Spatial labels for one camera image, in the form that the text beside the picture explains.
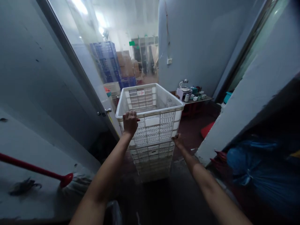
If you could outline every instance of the electrical outlet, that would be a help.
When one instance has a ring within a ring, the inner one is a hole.
[[[167,60],[167,65],[172,64],[172,58]]]

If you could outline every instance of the forearm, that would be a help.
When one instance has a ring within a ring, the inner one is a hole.
[[[189,154],[185,147],[179,149],[189,171],[220,224],[251,224],[248,218],[223,191],[215,178]]]
[[[96,201],[108,198],[131,139],[132,137],[128,133],[124,133],[121,136],[119,142],[95,175],[87,190],[87,197]]]
[[[187,163],[187,167],[191,175],[195,179],[200,189],[202,191],[206,191],[203,189],[212,189],[216,181],[211,174],[199,163],[198,160],[194,159],[193,156],[190,155],[184,146],[180,147],[179,150],[185,162]]]

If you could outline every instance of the stack of blue crates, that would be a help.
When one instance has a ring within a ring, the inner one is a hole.
[[[119,60],[113,42],[91,43],[90,46],[104,81],[107,83],[118,81],[121,90],[136,85],[135,77],[121,78]]]

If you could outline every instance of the red plunger handle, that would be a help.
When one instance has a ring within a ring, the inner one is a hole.
[[[29,163],[26,163],[26,162],[23,162],[21,160],[15,159],[13,157],[4,155],[2,153],[0,153],[0,160],[3,161],[3,162],[5,162],[5,163],[9,163],[9,164],[15,165],[17,167],[24,168],[26,170],[31,170],[33,172],[46,175],[48,177],[52,177],[52,178],[58,179],[60,181],[64,181],[65,180],[65,176],[58,175],[56,173],[53,173],[53,172],[50,172],[48,170],[42,169],[40,167],[31,165]]]

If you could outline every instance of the blue plastic bag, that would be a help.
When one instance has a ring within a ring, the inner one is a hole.
[[[300,174],[274,152],[241,142],[227,153],[233,182],[251,185],[266,204],[292,222],[300,222]]]

